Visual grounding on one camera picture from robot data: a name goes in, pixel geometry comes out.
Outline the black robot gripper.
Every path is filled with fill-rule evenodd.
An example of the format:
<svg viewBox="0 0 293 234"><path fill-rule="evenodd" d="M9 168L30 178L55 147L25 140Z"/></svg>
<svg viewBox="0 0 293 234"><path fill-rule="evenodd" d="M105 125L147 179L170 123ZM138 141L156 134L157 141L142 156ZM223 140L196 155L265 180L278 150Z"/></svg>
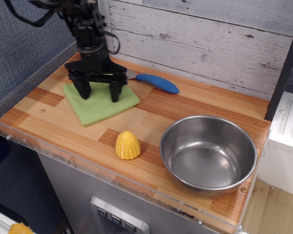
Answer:
<svg viewBox="0 0 293 234"><path fill-rule="evenodd" d="M68 62L65 68L83 99L91 93L90 82L109 83L112 102L118 102L123 85L127 84L126 68L114 63L105 48L80 50L81 59Z"/></svg>

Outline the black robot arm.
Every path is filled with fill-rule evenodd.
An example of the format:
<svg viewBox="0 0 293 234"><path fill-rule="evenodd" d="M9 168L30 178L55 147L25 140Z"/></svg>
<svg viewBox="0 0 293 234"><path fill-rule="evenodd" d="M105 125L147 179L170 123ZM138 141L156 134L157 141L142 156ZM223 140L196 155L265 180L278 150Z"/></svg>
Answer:
<svg viewBox="0 0 293 234"><path fill-rule="evenodd" d="M91 93L90 83L109 84L111 99L119 100L122 87L127 84L127 69L111 61L110 55L118 51L108 49L106 37L115 37L105 31L105 17L100 13L95 0L32 0L37 8L47 10L47 13L37 21L30 21L20 16L12 2L5 1L6 6L17 19L35 26L42 27L54 15L63 19L72 36L76 39L77 50L81 60L65 64L69 79L83 99L88 99Z"/></svg>

